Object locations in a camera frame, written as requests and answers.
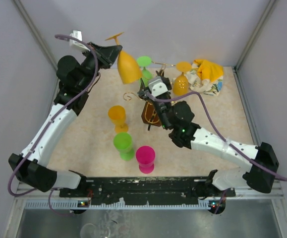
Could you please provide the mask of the pink plastic wine glass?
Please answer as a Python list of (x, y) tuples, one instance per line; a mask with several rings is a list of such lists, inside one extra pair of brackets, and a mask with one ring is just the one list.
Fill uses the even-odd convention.
[(154, 170), (155, 151), (150, 146), (141, 146), (136, 151), (136, 160), (139, 170), (144, 174), (150, 174)]

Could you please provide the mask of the yellow patterned cloth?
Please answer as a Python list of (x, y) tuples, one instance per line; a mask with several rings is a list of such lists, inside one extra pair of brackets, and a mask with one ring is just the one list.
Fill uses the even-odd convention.
[(185, 76), (191, 91), (218, 96), (223, 86), (224, 69), (206, 59), (195, 59), (191, 70)]

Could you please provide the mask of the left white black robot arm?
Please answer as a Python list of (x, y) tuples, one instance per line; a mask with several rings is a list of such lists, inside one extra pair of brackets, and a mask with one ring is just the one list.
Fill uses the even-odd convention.
[(89, 97), (88, 88), (99, 75), (98, 71), (101, 68), (109, 69), (122, 50), (121, 45), (102, 47), (90, 43), (88, 47), (90, 50), (84, 52), (86, 58), (83, 63), (70, 55), (58, 61), (59, 92), (49, 116), (29, 145), (20, 154), (12, 154), (8, 160), (13, 175), (20, 182), (41, 192), (64, 188), (81, 197), (88, 190), (85, 176), (47, 167), (63, 133), (85, 106)]

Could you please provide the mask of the clear wine glass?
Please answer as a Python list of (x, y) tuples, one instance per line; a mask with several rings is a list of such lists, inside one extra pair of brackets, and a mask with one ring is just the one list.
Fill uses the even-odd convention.
[(108, 216), (86, 217), (80, 229), (81, 238), (111, 238), (120, 222)]

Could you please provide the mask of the orange plastic wine glass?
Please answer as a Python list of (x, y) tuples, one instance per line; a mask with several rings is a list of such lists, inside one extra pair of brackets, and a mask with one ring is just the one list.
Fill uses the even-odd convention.
[(176, 69), (180, 75), (175, 79), (172, 90), (175, 95), (182, 96), (188, 93), (189, 82), (185, 74), (192, 69), (192, 66), (187, 61), (181, 61), (176, 64)]
[(128, 132), (128, 125), (126, 123), (126, 111), (120, 105), (113, 106), (108, 111), (108, 117), (115, 125), (115, 132)]
[(123, 84), (131, 84), (142, 77), (136, 59), (124, 49), (118, 54), (117, 69)]

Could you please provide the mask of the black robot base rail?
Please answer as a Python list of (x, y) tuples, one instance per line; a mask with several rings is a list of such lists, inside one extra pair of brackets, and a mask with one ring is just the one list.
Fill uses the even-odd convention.
[(62, 188), (61, 198), (85, 198), (79, 208), (205, 208), (214, 212), (221, 196), (235, 197), (235, 190), (220, 191), (208, 177), (82, 177), (76, 189)]

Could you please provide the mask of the green plastic wine glass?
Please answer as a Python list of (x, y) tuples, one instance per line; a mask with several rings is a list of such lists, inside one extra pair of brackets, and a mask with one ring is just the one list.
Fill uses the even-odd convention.
[(140, 56), (136, 61), (141, 68), (144, 85), (147, 87), (148, 81), (153, 78), (152, 73), (147, 69), (147, 67), (152, 63), (152, 60), (149, 56)]
[(127, 132), (118, 133), (114, 137), (113, 144), (123, 160), (130, 161), (134, 157), (132, 137)]

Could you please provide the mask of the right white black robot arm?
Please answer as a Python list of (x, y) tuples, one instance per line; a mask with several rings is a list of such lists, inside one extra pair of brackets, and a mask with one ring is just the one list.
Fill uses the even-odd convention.
[(223, 137), (193, 123), (194, 113), (182, 97), (171, 98), (170, 80), (157, 76), (145, 85), (140, 81), (138, 97), (151, 103), (162, 127), (170, 130), (169, 138), (179, 148), (203, 151), (225, 159), (238, 167), (227, 171), (211, 171), (206, 190), (211, 196), (243, 185), (268, 194), (278, 179), (279, 161), (272, 146), (262, 142), (249, 145)]

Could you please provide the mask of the gold wire wine glass rack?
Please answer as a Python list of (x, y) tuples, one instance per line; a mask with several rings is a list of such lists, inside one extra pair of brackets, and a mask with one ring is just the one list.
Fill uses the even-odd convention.
[[(155, 61), (152, 61), (152, 63), (158, 64), (161, 66), (161, 68), (156, 71), (156, 74), (162, 75), (162, 76), (164, 76), (165, 69), (167, 68), (167, 66), (175, 66), (174, 64), (160, 63), (160, 62), (155, 62)], [(155, 111), (153, 104), (151, 104), (148, 101), (145, 102), (145, 105), (143, 107), (141, 119), (142, 119), (142, 122), (147, 125), (148, 131), (150, 131), (151, 127), (153, 126), (154, 127), (162, 126), (162, 123), (157, 115), (157, 112)]]

